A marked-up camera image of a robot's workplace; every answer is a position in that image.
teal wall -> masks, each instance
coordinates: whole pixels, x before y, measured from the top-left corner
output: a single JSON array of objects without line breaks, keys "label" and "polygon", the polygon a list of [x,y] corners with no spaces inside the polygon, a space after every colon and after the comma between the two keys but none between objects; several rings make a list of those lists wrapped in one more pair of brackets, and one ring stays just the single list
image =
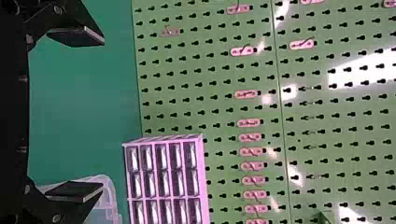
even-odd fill
[{"label": "teal wall", "polygon": [[46,37],[30,53],[31,154],[37,185],[109,175],[128,222],[121,143],[141,136],[131,1],[85,0],[106,36],[71,49]]}]

